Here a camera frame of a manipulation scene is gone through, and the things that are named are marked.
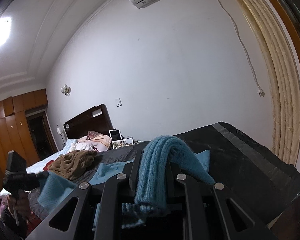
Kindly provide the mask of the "person's left hand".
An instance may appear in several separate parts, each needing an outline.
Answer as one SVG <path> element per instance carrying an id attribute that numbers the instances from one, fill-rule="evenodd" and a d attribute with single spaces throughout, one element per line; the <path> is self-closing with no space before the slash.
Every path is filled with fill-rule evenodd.
<path id="1" fill-rule="evenodd" d="M 28 218 L 31 214 L 31 210 L 29 207 L 29 199 L 28 194 L 19 190 L 17 199 L 12 198 L 13 207 L 18 215 L 21 215 L 23 218 Z"/>

